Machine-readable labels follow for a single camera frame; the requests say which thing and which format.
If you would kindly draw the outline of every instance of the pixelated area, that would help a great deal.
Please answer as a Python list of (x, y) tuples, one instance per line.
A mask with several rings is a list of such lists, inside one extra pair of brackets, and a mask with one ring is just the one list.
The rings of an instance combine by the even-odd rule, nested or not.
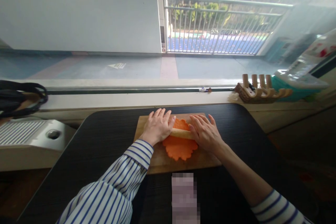
[(193, 173), (173, 173), (171, 178), (173, 224), (198, 224), (197, 184)]

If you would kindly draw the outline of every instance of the wooden cutting board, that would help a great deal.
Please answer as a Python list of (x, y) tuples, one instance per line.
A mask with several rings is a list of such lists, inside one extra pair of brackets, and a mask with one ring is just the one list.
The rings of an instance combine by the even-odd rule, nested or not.
[[(192, 114), (176, 114), (171, 115), (170, 117), (176, 116), (179, 120), (184, 119), (188, 124), (190, 123), (190, 115)], [(134, 141), (139, 138), (139, 136), (144, 131), (145, 123), (147, 122), (148, 115), (140, 116), (138, 120), (137, 129), (134, 136)], [(175, 161), (174, 159), (168, 157), (166, 152), (166, 148), (162, 145), (162, 143), (157, 143), (154, 146), (154, 154), (150, 161), (150, 166), (148, 169), (147, 174), (156, 174), (156, 173), (167, 173), (167, 172), (177, 172), (181, 170), (191, 170), (191, 169), (199, 169), (199, 168), (207, 168), (207, 167), (214, 167), (220, 166), (220, 161), (209, 152), (202, 149), (200, 146), (197, 150), (191, 155), (191, 158), (183, 161), (179, 159)]]

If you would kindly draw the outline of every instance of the wooden utensil holder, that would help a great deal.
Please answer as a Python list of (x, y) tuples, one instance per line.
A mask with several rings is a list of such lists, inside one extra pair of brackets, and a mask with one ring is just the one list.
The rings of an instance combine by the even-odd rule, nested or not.
[(250, 88), (248, 79), (249, 76), (243, 74), (243, 83), (239, 82), (234, 89), (245, 103), (273, 103), (279, 98), (290, 96), (293, 93), (292, 89), (279, 89), (278, 92), (275, 91), (275, 89), (272, 88), (272, 79), (270, 75), (266, 75), (266, 83), (265, 75), (259, 75), (260, 85), (258, 86), (257, 75), (253, 74), (252, 86), (254, 87), (254, 90)]

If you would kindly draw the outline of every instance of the fence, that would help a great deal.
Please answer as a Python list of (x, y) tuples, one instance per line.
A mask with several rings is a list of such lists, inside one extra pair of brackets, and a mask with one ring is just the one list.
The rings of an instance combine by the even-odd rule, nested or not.
[(164, 0), (167, 52), (256, 55), (293, 5), (239, 0)]

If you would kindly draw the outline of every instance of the striped shirt sleeve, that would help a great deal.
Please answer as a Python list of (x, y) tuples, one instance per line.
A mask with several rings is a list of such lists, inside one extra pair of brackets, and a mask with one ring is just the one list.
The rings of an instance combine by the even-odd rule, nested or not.
[(274, 189), (261, 203), (251, 209), (260, 223), (312, 223)]
[(147, 173), (153, 147), (136, 140), (96, 182), (83, 187), (57, 223), (129, 223), (132, 200)]

